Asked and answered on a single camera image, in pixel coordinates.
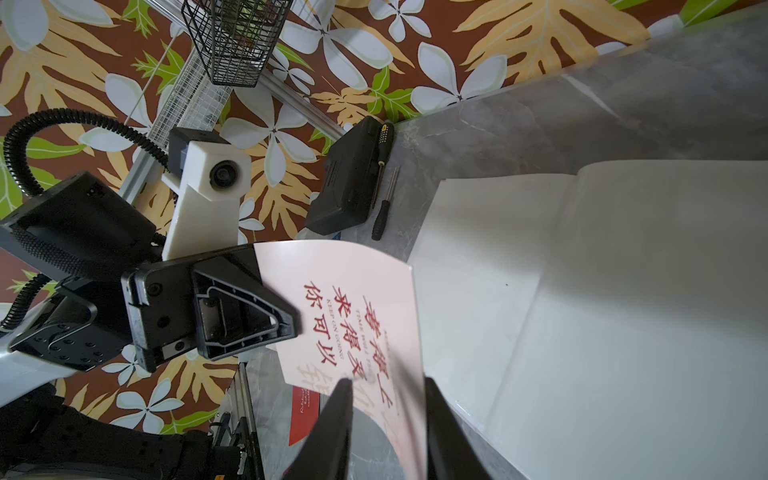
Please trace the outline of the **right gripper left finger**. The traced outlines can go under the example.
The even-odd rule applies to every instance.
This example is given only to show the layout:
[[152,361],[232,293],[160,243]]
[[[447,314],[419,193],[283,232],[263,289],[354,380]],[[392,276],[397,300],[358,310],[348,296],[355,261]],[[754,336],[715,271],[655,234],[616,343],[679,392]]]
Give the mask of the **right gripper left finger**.
[[353,382],[339,380],[284,479],[347,478],[353,419]]

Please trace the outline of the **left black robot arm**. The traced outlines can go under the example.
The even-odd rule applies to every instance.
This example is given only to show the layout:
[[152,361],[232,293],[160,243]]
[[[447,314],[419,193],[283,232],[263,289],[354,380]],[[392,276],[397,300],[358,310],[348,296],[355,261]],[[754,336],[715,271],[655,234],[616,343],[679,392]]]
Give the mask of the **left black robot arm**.
[[[139,147],[171,180],[177,204],[159,234],[94,175],[44,188],[32,138],[56,125],[103,128]],[[56,398],[51,370],[87,371],[133,346],[148,372],[191,350],[220,360],[297,335],[297,311],[264,283],[238,241],[251,162],[212,132],[175,128],[167,147],[114,118],[56,108],[16,122],[5,166],[26,202],[1,223],[2,246],[40,274],[1,322],[1,470],[109,479],[260,479],[251,413],[213,434],[169,436],[105,424]]]

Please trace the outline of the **black screwdriver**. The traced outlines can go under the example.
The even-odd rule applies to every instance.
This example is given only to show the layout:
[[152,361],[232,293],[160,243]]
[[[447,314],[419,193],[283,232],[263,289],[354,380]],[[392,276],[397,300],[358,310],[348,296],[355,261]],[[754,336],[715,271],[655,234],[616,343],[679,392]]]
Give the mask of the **black screwdriver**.
[[397,167],[393,173],[389,188],[387,190],[387,194],[385,195],[384,199],[381,202],[379,212],[376,216],[376,219],[372,228],[371,238],[374,241],[379,241],[382,238],[384,231],[386,229],[386,225],[389,217],[389,211],[392,205],[392,199],[393,199],[394,191],[399,178],[399,173],[400,173],[400,167]]

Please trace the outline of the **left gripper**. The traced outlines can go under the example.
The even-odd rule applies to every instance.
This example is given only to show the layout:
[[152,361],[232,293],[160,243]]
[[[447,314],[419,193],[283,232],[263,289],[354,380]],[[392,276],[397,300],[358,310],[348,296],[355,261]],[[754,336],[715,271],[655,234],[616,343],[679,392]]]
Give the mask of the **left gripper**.
[[[1,245],[40,271],[1,323],[1,357],[27,368],[88,371],[132,344],[142,367],[195,347],[193,320],[168,274],[123,286],[160,258],[154,225],[83,172],[28,199],[1,221]],[[196,342],[208,360],[294,339],[300,315],[263,280],[255,248],[215,253],[191,267]]]

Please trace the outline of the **aluminium frame post left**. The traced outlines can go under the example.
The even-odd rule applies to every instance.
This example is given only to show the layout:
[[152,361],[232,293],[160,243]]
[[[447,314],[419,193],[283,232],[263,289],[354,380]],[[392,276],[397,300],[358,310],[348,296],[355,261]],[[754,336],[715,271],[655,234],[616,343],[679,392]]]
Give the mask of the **aluminium frame post left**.
[[[193,51],[182,67],[175,83],[161,94],[157,117],[147,136],[164,150],[174,127],[211,131],[228,105],[231,87],[214,85],[208,78],[198,53]],[[119,195],[131,204],[147,182],[154,182],[160,166],[143,150],[138,150]]]

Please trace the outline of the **black plastic case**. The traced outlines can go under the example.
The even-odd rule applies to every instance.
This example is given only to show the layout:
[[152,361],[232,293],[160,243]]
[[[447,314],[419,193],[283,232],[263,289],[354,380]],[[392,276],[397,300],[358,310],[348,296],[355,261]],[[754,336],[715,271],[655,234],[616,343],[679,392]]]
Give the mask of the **black plastic case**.
[[307,229],[331,235],[367,220],[378,177],[381,126],[375,117],[366,117],[330,147],[323,186],[306,217]]

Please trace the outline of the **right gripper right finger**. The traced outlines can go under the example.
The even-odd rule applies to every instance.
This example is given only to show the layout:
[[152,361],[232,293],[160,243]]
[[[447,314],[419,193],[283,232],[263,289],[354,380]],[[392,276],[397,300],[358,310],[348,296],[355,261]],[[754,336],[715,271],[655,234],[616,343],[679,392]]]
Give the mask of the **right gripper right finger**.
[[436,382],[425,378],[427,478],[490,479]]

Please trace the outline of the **pink card red text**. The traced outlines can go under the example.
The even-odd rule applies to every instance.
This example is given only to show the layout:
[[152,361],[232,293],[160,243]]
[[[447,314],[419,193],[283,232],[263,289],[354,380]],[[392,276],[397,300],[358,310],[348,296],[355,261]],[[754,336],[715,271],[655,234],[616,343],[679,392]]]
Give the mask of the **pink card red text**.
[[328,394],[353,382],[353,405],[383,431],[408,479],[427,476],[427,421],[412,269],[339,240],[254,246],[264,285],[297,309],[299,334],[281,341],[284,380]]

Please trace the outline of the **yellow handled screwdriver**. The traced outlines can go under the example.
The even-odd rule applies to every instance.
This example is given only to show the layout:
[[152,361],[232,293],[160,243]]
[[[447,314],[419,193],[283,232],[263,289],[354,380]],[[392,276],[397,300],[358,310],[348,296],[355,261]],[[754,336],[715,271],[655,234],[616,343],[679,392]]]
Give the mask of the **yellow handled screwdriver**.
[[388,160],[392,151],[392,147],[394,144],[394,137],[395,137],[394,124],[391,121],[385,121],[382,124],[382,127],[379,132],[379,138],[378,138],[377,160],[376,160],[376,165],[377,165],[376,183],[374,185],[372,202],[370,205],[371,208],[374,207],[378,197],[380,185],[382,183],[383,173],[388,163]]

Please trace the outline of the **red card cursive script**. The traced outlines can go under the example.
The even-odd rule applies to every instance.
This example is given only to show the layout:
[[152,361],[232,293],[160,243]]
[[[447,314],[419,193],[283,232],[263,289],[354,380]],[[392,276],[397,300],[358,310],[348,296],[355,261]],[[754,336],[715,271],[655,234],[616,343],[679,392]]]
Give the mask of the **red card cursive script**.
[[292,388],[291,420],[288,445],[304,440],[314,428],[320,415],[320,394],[305,388]]

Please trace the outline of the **white photo album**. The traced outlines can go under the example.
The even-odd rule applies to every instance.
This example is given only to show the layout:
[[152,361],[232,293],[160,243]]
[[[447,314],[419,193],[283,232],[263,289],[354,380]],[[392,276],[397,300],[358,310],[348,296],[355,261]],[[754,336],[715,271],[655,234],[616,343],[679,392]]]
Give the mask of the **white photo album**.
[[441,182],[424,369],[531,479],[767,475],[767,165]]

